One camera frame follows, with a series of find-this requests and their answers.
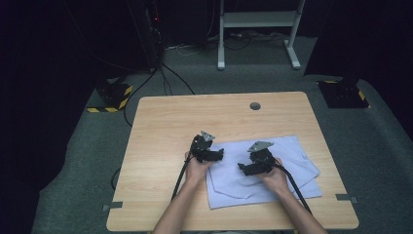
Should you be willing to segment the black computer tower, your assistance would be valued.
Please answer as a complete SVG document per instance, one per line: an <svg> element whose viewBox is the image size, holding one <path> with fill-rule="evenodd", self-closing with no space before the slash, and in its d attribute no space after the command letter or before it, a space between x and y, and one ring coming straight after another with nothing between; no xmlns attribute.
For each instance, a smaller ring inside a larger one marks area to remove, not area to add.
<svg viewBox="0 0 413 234"><path fill-rule="evenodd" d="M163 39L159 28L159 14L155 0L132 0L135 24L150 71L161 66Z"/></svg>

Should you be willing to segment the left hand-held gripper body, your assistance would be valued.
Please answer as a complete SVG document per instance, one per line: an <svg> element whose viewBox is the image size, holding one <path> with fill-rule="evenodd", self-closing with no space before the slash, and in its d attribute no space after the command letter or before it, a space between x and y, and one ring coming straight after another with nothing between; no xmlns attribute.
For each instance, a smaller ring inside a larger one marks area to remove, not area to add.
<svg viewBox="0 0 413 234"><path fill-rule="evenodd" d="M199 135L196 135L190 146L190 153L194 156L200 163L203 162L203 159L210 157L209 148L211 147L214 140L214 136L201 131Z"/></svg>

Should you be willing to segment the lavender printed t-shirt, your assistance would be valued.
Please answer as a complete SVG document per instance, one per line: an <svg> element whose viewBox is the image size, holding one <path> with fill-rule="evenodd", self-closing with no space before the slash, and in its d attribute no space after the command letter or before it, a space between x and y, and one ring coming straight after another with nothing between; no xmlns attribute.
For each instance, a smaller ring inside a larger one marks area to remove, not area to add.
<svg viewBox="0 0 413 234"><path fill-rule="evenodd" d="M304 198L322 195L316 182L319 169L303 150L297 136L261 138L271 142L269 151L291 173ZM206 174L207 198L209 207L214 209L261 204L278 201L263 181L256 175L245 175L238 164L249 165L250 153L247 151L254 140L221 142L215 144L213 151L223 148L223 159L209 167Z"/></svg>

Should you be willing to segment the black base with yellow stripes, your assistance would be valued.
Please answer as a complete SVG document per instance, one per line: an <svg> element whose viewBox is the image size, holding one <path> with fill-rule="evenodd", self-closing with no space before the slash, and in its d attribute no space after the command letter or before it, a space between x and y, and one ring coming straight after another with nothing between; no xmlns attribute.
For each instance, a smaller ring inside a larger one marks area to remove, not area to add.
<svg viewBox="0 0 413 234"><path fill-rule="evenodd" d="M110 83L108 80L99 80L95 90L103 101L103 105L87 106L86 110L90 113L118 112L123 110L130 98L132 86L121 84L118 81Z"/></svg>

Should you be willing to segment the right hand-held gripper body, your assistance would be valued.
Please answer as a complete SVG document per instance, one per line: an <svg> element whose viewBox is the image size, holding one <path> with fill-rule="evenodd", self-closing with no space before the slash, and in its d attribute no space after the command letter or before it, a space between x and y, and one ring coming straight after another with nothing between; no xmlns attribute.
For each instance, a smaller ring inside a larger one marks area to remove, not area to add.
<svg viewBox="0 0 413 234"><path fill-rule="evenodd" d="M256 141L248 149L249 159L252 164L256 165L255 170L259 170L260 174L269 173L276 164L276 160L269 150L273 145L272 142L268 141Z"/></svg>

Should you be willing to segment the person's left hand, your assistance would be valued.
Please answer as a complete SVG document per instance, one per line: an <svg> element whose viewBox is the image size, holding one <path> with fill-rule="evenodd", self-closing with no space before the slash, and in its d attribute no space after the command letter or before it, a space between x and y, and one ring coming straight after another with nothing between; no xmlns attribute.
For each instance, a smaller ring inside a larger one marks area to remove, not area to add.
<svg viewBox="0 0 413 234"><path fill-rule="evenodd" d="M185 153L187 168L185 170L185 183L198 185L206 178L207 170L212 162L204 161L200 163L190 152Z"/></svg>

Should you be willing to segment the white metal stand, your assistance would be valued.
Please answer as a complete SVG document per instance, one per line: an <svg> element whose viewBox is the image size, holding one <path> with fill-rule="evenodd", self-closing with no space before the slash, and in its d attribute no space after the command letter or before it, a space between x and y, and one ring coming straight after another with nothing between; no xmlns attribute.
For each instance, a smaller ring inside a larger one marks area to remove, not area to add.
<svg viewBox="0 0 413 234"><path fill-rule="evenodd" d="M289 27L289 38L283 41L293 69L300 69L301 64L294 51L296 33L303 15L306 0L298 0L294 11L282 12L229 12L224 10L225 0L220 0L219 41L217 49L217 68L225 69L224 32L226 28Z"/></svg>

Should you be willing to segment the black base with yellow corners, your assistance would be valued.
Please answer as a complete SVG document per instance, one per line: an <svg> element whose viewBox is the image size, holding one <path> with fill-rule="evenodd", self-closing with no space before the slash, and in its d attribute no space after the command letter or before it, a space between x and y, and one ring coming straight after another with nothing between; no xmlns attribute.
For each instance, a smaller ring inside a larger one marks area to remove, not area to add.
<svg viewBox="0 0 413 234"><path fill-rule="evenodd" d="M364 93L356 84L340 81L318 81L318 86L329 108L369 108Z"/></svg>

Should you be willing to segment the grey tape strip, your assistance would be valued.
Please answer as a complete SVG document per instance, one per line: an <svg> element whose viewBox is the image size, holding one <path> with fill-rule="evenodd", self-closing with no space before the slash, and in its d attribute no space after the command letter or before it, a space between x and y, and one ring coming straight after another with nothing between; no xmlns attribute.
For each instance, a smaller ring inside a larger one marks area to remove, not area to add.
<svg viewBox="0 0 413 234"><path fill-rule="evenodd" d="M350 201L352 204L358 203L358 198L349 194L335 194L337 201Z"/></svg>
<svg viewBox="0 0 413 234"><path fill-rule="evenodd" d="M111 209L120 209L123 207L123 202L111 202L102 206L103 212L109 212Z"/></svg>

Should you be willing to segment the person's right hand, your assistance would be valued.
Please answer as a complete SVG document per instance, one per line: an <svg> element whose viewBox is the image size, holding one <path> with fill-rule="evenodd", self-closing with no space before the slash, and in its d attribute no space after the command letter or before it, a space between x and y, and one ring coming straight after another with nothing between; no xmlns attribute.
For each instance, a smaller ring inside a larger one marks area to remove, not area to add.
<svg viewBox="0 0 413 234"><path fill-rule="evenodd" d="M259 174L258 177L277 196L282 197L290 193L286 175L281 169L273 167L269 173Z"/></svg>

